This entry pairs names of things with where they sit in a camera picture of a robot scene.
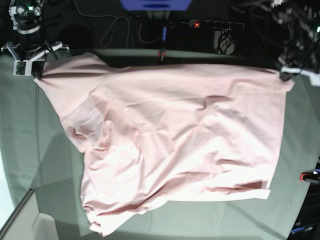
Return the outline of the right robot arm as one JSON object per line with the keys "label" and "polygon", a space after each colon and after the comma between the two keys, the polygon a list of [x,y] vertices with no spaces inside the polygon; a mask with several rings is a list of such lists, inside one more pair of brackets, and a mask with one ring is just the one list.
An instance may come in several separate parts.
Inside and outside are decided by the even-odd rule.
{"label": "right robot arm", "polygon": [[17,32],[17,42],[2,45],[1,52],[13,57],[14,76],[33,76],[40,79],[48,54],[57,60],[56,51],[70,48],[61,41],[50,43],[46,34],[44,11],[46,0],[12,0],[8,14]]}

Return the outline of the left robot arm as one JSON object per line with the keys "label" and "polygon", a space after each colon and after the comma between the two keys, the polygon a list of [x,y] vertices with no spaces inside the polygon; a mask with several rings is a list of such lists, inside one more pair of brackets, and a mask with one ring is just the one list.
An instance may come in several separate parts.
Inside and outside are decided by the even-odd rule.
{"label": "left robot arm", "polygon": [[[282,43],[262,33],[255,20],[255,11],[261,9],[283,29],[288,37]],[[282,81],[296,75],[309,79],[313,87],[320,86],[320,19],[307,13],[292,0],[256,0],[249,3],[250,23],[264,42],[282,50],[275,66]]]}

